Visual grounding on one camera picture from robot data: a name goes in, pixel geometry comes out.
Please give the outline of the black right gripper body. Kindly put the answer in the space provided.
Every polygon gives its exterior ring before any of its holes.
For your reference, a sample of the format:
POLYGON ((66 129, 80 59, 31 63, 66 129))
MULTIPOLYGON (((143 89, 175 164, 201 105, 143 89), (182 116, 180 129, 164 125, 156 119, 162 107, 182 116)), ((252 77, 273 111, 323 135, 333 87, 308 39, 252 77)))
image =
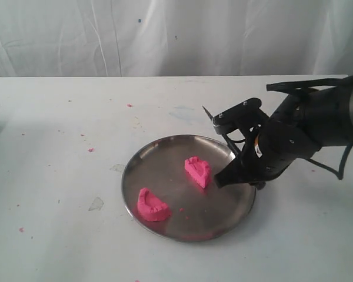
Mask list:
POLYGON ((274 180, 295 159, 309 159, 320 148, 302 129, 270 119, 245 143, 238 169, 239 182, 274 180))

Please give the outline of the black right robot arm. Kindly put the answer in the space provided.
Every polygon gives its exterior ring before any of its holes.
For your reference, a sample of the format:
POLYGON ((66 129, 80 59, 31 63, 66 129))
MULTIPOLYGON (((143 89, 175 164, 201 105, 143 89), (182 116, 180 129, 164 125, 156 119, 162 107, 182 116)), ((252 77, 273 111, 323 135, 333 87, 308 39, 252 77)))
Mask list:
POLYGON ((263 186, 279 177, 297 159, 313 161, 323 147, 342 146, 338 169, 353 148, 353 75, 268 84, 269 92, 285 94, 275 112, 267 115, 261 101, 250 98, 212 117, 234 159, 214 177, 218 187, 248 183, 263 186))

